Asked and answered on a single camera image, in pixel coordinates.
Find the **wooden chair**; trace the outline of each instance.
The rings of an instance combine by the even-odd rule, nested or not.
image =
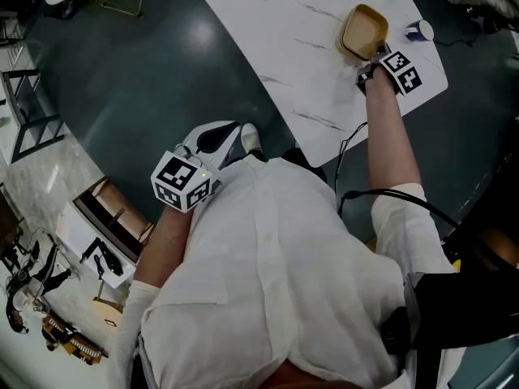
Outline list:
[[[101,282],[97,297],[94,297],[92,301],[92,310],[94,311],[95,315],[106,325],[110,333],[117,334],[118,329],[121,326],[123,305],[120,303],[103,300],[101,298],[103,285],[105,285],[104,281]]]
[[[2,128],[2,137],[8,140],[2,153],[9,165],[65,138],[59,114],[41,106],[44,94],[39,82],[36,69],[0,73],[1,115],[9,119]]]
[[[155,226],[104,177],[80,194],[74,205],[111,243],[134,263]]]

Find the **blue cup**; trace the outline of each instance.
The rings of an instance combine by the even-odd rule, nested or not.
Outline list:
[[[410,24],[404,31],[412,42],[428,42],[435,38],[435,31],[426,20],[418,20]]]

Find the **hand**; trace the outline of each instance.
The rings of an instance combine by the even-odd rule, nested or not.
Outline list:
[[[178,209],[175,209],[171,206],[164,206],[164,211],[162,212],[161,219],[167,219],[171,223],[175,220],[183,220],[189,219],[192,217],[192,214],[195,212],[195,207],[193,207],[190,211],[186,213],[180,212]]]
[[[366,83],[366,90],[367,92],[375,90],[377,92],[391,92],[393,95],[395,94],[391,79],[382,66],[378,66],[375,69],[373,79],[368,80]]]

